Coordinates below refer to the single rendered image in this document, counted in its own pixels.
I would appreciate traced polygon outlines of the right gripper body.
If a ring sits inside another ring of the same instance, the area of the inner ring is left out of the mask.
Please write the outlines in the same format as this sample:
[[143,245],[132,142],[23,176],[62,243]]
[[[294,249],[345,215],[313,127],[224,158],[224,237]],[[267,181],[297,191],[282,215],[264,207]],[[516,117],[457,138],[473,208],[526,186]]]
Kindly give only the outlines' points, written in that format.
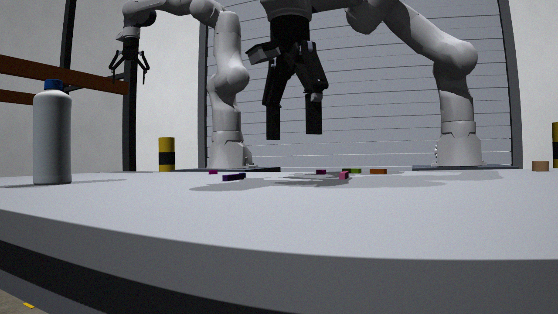
[[126,60],[134,60],[134,56],[131,52],[138,55],[138,38],[135,37],[126,37],[123,39],[123,51],[122,55],[128,52],[128,55],[124,58]]

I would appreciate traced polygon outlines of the brown cylinder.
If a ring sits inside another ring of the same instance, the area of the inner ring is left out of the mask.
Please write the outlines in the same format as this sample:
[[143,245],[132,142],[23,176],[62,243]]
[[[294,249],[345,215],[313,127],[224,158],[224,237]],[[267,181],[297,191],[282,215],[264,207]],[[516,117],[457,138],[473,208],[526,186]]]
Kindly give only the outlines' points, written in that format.
[[532,161],[532,171],[549,171],[549,161]]

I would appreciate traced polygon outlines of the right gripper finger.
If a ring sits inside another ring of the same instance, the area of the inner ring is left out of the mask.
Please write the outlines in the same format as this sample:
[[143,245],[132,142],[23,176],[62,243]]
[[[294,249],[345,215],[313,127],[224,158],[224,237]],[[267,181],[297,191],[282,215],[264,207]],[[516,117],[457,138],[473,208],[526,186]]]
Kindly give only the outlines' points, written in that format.
[[149,67],[148,62],[147,62],[147,60],[146,60],[146,58],[145,58],[144,51],[139,51],[138,54],[142,56],[142,59],[143,59],[145,65],[146,65],[146,68],[147,68],[147,69],[146,69],[145,66],[142,64],[142,62],[138,59],[138,57],[134,54],[134,52],[131,52],[131,54],[134,56],[134,60],[135,60],[135,61],[138,63],[138,65],[140,65],[141,68],[143,69],[143,83],[142,83],[142,84],[145,84],[145,74],[147,73],[147,70],[150,69],[150,67]]
[[[114,56],[113,60],[111,61],[110,65],[109,65],[109,69],[111,71],[111,73],[113,73],[113,84],[114,84],[114,74],[115,74],[115,69],[117,69],[117,67],[120,65],[121,62],[124,61],[124,58],[128,55],[128,52],[126,52],[121,59],[117,62],[116,65],[114,65],[115,61],[117,60],[118,56],[122,53],[122,51],[117,50],[116,55]],[[114,65],[114,66],[113,66]]]

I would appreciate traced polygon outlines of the white plastic bottle with blue cap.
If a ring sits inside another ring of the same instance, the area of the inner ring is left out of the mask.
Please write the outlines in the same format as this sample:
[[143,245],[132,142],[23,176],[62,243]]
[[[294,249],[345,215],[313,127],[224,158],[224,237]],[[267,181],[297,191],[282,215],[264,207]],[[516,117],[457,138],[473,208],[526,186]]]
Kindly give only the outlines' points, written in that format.
[[33,183],[69,184],[71,177],[72,99],[62,80],[47,79],[33,98]]

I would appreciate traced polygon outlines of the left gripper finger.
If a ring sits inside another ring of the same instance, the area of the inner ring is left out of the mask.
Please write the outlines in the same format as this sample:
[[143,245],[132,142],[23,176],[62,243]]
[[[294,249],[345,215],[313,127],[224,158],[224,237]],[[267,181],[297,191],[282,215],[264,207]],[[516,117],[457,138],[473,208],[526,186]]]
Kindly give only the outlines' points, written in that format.
[[[294,70],[303,87],[306,103],[306,134],[322,134],[322,99],[323,90],[329,87],[323,67],[316,52],[316,43],[302,40],[299,55],[303,63],[294,62],[289,52],[284,52],[283,59]],[[308,72],[308,73],[307,73]]]
[[291,75],[280,72],[282,56],[269,61],[262,105],[266,106],[266,140],[280,140],[280,101]]

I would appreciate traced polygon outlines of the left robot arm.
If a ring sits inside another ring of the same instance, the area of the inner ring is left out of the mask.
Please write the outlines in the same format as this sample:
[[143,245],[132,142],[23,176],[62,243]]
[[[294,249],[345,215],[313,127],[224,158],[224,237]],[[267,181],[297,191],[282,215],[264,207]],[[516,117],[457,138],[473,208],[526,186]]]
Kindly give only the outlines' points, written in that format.
[[[399,0],[260,0],[270,22],[294,14],[312,20],[312,14],[344,8],[347,23],[356,32],[370,34],[383,22],[417,54],[434,61],[440,97],[441,135],[431,166],[481,166],[480,138],[476,136],[473,97],[466,75],[476,67],[478,54],[470,42],[441,31],[424,16]],[[245,52],[251,65],[281,55],[283,42],[255,44]]]

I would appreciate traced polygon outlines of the dark purple rod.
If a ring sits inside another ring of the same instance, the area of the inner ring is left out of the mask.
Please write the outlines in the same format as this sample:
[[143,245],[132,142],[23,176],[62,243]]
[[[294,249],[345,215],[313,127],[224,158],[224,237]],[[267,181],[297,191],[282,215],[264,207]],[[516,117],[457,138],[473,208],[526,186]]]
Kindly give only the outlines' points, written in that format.
[[222,175],[222,181],[234,181],[245,179],[245,174]]

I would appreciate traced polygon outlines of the lime green rod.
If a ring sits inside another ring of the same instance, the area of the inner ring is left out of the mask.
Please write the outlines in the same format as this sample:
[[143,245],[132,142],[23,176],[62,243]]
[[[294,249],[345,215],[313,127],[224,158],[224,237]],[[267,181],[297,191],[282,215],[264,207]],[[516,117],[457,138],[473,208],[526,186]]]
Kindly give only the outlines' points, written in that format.
[[361,173],[361,169],[353,169],[353,168],[343,168],[342,172],[343,171],[349,171],[349,173],[356,173],[356,174]]

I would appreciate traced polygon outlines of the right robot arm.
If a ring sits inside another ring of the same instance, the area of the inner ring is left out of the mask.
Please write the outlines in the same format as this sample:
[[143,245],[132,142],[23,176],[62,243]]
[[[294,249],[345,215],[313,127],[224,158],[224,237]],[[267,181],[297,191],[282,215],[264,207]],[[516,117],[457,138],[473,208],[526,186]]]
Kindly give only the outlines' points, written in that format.
[[191,14],[214,29],[213,55],[217,73],[207,83],[211,99],[213,133],[208,169],[259,167],[252,163],[252,153],[241,132],[241,111],[236,94],[249,83],[249,73],[242,61],[241,26],[235,12],[214,0],[128,0],[123,5],[124,26],[116,40],[140,39],[141,27],[155,23],[156,11],[176,16]]

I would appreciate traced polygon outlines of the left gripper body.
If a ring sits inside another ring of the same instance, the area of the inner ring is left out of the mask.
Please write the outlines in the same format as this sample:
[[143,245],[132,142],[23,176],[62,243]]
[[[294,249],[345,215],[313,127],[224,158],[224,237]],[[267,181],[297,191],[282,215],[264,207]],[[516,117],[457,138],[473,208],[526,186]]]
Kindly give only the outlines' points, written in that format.
[[[289,52],[294,62],[302,64],[303,58],[302,55],[299,55],[300,42],[302,40],[310,41],[309,20],[294,14],[274,17],[270,21],[270,41],[275,40],[284,44],[284,51],[279,56],[283,57],[284,52]],[[280,71],[284,75],[295,74],[284,59]]]

